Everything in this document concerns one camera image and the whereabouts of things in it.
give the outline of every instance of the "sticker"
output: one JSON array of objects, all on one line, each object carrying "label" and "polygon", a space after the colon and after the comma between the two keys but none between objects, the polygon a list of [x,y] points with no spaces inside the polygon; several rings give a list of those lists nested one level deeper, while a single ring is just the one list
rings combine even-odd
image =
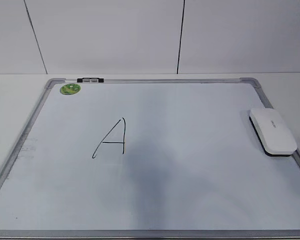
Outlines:
[{"label": "sticker", "polygon": [[80,89],[81,89],[81,87],[79,84],[70,83],[70,84],[63,85],[60,88],[60,93],[62,93],[63,95],[72,95],[72,94],[76,94],[77,92],[79,92]]}]

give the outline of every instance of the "white eraser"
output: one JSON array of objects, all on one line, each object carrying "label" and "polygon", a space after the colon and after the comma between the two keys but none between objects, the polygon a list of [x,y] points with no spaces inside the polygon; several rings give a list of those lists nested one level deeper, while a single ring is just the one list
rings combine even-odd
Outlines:
[{"label": "white eraser", "polygon": [[291,155],[297,143],[280,114],[272,108],[252,108],[250,119],[266,153]]}]

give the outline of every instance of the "whiteboard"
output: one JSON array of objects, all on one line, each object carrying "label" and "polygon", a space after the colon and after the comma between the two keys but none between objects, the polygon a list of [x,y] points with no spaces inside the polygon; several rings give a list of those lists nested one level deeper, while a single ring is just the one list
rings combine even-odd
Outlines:
[{"label": "whiteboard", "polygon": [[[252,85],[79,84],[51,89],[0,189],[0,230],[300,229],[300,169],[265,155]],[[93,158],[107,133],[118,143]]]}]

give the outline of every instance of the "gray plastic corner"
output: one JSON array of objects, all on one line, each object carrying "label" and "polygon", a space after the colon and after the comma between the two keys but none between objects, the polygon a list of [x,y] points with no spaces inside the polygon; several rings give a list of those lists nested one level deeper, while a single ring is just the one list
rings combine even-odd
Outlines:
[{"label": "gray plastic corner", "polygon": [[259,81],[253,77],[240,77],[243,83],[251,84],[254,88],[261,88]]},{"label": "gray plastic corner", "polygon": [[45,88],[45,89],[52,89],[52,87],[53,87],[54,85],[56,85],[56,84],[62,84],[62,83],[65,82],[65,80],[66,80],[65,78],[51,78],[51,79],[49,79],[49,80],[46,82],[44,88]]}]

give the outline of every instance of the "white tabletop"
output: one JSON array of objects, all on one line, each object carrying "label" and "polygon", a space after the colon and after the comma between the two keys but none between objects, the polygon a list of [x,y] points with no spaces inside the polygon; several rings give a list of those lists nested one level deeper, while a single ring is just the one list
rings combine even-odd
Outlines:
[{"label": "white tabletop", "polygon": [[221,79],[256,78],[273,107],[290,127],[300,149],[300,73],[136,74],[136,75],[0,75],[0,167],[22,132],[45,83],[51,78],[76,79]]}]

